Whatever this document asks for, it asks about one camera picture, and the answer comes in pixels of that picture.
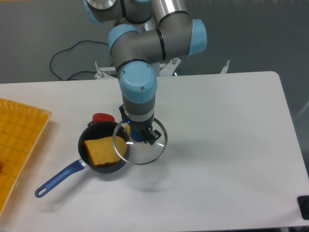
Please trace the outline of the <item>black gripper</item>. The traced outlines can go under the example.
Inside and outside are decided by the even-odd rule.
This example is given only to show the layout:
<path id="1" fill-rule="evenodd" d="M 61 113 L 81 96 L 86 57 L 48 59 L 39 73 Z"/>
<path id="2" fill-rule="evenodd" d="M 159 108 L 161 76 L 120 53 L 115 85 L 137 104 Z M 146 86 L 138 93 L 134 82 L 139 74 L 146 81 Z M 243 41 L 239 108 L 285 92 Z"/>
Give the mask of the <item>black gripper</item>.
<path id="1" fill-rule="evenodd" d="M 143 142 L 153 145 L 160 137 L 161 133 L 158 130 L 153 130 L 152 123 L 154 121 L 155 108 L 142 115 L 135 115 L 129 112 L 124 105 L 119 107 L 122 122 L 127 123 L 131 130 L 140 131 Z"/>

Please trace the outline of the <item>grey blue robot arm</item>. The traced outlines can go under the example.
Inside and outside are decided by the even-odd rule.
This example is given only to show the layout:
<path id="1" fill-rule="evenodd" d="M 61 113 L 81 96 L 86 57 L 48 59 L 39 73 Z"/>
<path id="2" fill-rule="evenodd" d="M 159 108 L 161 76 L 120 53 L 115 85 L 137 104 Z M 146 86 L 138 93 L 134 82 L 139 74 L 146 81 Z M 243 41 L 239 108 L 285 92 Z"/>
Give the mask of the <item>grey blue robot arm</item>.
<path id="1" fill-rule="evenodd" d="M 133 139 L 153 144 L 156 72 L 152 65 L 205 50 L 204 23 L 189 16 L 182 0 L 86 0 L 84 7 L 96 23 L 125 19 L 108 34 L 109 53 L 123 98 L 123 122 Z"/>

